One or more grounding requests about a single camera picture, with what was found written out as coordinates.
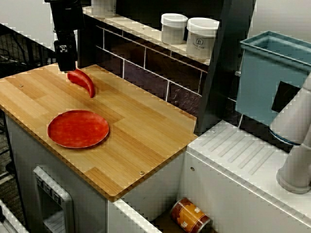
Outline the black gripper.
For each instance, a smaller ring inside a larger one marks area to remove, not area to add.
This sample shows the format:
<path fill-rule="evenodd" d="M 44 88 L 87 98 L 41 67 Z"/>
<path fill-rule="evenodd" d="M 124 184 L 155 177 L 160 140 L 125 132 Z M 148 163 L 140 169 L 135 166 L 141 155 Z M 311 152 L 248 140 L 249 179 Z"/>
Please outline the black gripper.
<path fill-rule="evenodd" d="M 74 31 L 85 27 L 81 1 L 50 1 L 54 31 L 56 61 L 60 71 L 75 70 L 75 50 L 71 41 L 66 41 Z"/>

